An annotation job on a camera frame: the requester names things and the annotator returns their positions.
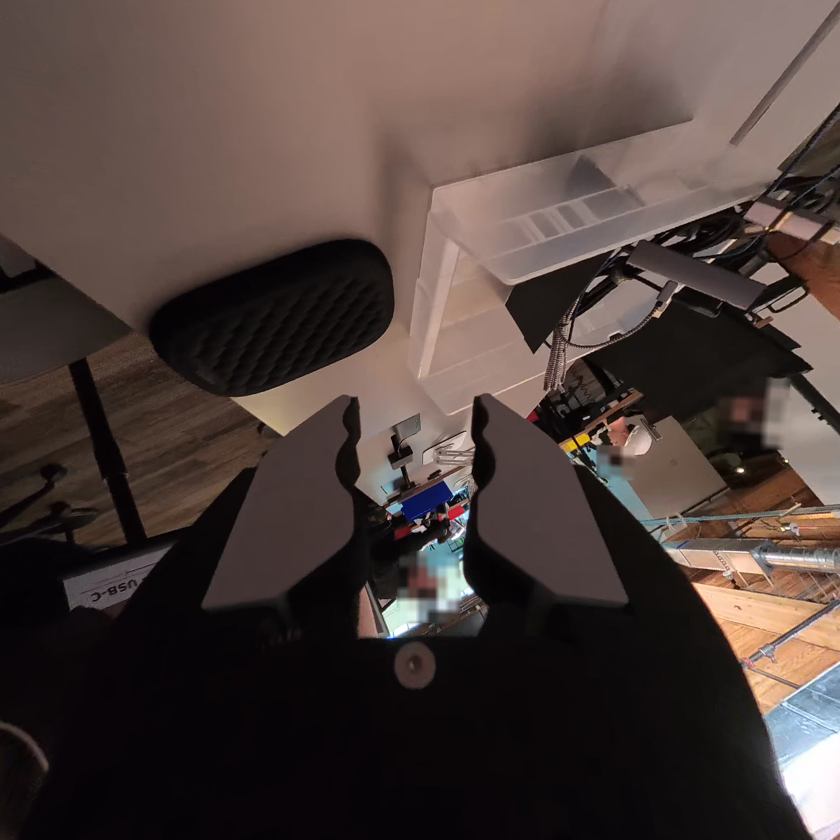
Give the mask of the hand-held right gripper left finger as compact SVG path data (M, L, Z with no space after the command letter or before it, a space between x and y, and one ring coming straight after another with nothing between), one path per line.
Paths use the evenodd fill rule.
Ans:
M228 613L271 607L294 634L357 638L370 571L357 397L341 395L259 462L203 598Z

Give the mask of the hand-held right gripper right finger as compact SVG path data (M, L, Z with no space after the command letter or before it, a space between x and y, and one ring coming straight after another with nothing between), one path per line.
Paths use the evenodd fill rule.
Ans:
M465 572L485 627L627 627L622 502L496 397L478 395L472 415Z

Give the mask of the blue plastic bin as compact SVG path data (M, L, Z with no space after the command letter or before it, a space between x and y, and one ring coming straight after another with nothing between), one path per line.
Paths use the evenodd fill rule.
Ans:
M408 521L422 519L430 511L448 503L454 494L444 479L427 483L413 495L400 501L401 513Z

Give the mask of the white board panel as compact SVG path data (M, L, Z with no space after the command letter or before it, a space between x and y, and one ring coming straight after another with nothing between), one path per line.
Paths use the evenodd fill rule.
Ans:
M728 488L672 416L661 419L653 429L659 438L629 461L628 484L641 505L641 519L687 513Z

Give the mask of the black pole stand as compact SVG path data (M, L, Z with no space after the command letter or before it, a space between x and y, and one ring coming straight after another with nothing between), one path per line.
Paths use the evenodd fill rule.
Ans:
M147 540L146 531L130 488L128 468L112 433L88 359L70 363L68 371L87 426L93 456L107 486L122 535L128 546L138 547Z

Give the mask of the black quilted pouch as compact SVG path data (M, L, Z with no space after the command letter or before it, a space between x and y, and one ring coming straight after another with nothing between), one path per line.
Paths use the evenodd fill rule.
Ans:
M205 392L252 396L349 358L391 325L391 266L375 245L345 238L242 269L165 303L149 340Z

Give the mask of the clear acrylic organizer box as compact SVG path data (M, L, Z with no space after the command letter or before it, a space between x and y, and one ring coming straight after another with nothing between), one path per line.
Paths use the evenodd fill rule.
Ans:
M506 303L518 284L762 192L763 164L729 145L698 151L688 123L433 190L407 365L446 416L529 382L530 350Z

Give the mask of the long round metal duct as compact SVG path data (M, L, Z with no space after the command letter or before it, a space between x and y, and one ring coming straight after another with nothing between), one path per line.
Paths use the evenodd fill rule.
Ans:
M839 575L839 550L783 546L768 539L686 539L664 542L662 547L678 564L741 579L761 574L769 579L776 570Z

